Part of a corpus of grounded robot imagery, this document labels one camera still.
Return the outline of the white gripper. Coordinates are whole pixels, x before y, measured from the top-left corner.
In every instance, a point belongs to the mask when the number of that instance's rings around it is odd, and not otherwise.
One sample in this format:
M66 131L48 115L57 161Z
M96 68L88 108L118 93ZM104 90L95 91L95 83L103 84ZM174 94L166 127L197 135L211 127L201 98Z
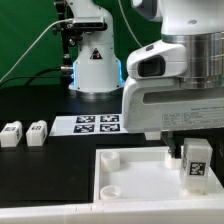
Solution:
M123 127L130 133L224 127L224 87L184 89L175 78L126 81L122 99ZM163 133L172 158L181 145L172 132Z

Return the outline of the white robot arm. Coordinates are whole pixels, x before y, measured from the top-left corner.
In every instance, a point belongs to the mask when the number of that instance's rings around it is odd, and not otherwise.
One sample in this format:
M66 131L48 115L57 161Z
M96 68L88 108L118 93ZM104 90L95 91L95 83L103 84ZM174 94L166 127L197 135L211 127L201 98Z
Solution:
M131 0L143 17L162 23L161 39L127 59L123 127L171 133L224 127L224 0Z

